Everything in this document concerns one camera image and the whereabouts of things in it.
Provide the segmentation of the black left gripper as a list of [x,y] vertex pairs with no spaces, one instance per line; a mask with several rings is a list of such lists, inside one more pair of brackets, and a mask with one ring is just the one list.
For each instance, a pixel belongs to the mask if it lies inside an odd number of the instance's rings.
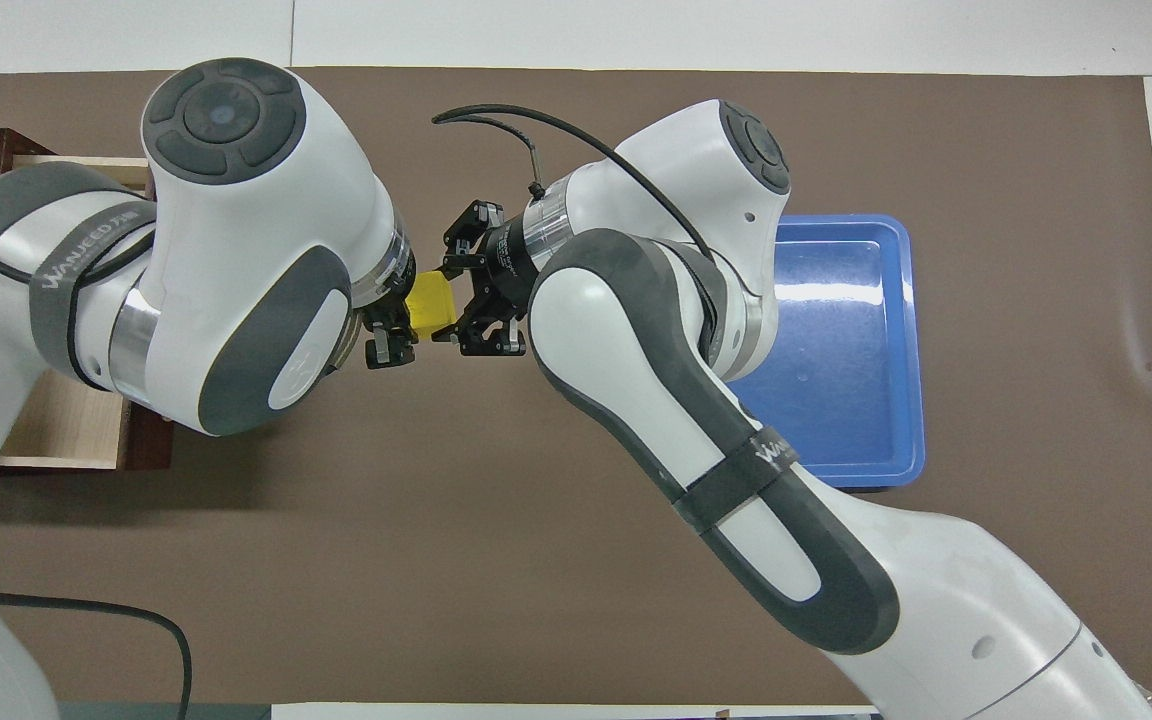
[[365,344],[367,369],[403,366],[415,361],[414,346],[419,343],[406,301],[412,291],[416,263],[394,270],[376,288],[376,300],[362,305],[364,323],[372,338]]

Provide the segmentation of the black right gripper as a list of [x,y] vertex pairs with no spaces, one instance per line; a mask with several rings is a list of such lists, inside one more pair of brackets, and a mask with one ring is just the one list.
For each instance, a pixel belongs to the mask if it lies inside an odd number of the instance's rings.
[[524,220],[505,222],[502,213],[495,202],[472,200],[444,233],[444,278],[453,281],[470,272],[473,300],[468,313],[433,332],[433,341],[457,344],[463,356],[526,354],[520,324],[538,270],[526,251]]

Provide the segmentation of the yellow cube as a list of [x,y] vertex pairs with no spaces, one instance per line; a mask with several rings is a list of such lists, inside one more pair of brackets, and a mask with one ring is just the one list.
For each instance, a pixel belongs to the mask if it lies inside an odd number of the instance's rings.
[[431,340],[435,332],[458,320],[450,282],[442,272],[420,272],[414,279],[406,300],[412,329],[420,340]]

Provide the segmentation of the wooden drawer with white handle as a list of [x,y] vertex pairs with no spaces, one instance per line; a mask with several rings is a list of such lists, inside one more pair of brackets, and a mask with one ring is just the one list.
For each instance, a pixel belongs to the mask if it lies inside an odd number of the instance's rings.
[[[0,176],[0,256],[55,275],[52,252],[88,219],[151,202],[76,161],[47,159]],[[113,470],[137,464],[128,442],[131,401],[81,381],[68,361],[51,366],[37,350],[29,287],[0,278],[0,454],[14,468]]]

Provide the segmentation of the brown table mat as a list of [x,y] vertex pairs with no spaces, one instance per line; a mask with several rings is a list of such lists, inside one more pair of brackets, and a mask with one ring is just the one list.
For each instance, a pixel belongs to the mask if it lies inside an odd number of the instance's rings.
[[[429,268],[526,150],[509,103],[617,143],[722,97],[794,213],[878,213],[914,255],[927,460],[874,501],[975,521],[1152,689],[1152,147],[1138,78],[316,67]],[[183,626],[195,702],[854,705],[526,357],[353,356],[164,471],[0,477],[0,589]]]

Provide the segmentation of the blue plastic tray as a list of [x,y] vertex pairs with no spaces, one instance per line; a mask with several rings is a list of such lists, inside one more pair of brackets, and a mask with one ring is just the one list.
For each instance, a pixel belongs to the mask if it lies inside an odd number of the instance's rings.
[[879,214],[782,217],[773,278],[776,341],[732,391],[829,486],[909,486],[925,425],[908,229]]

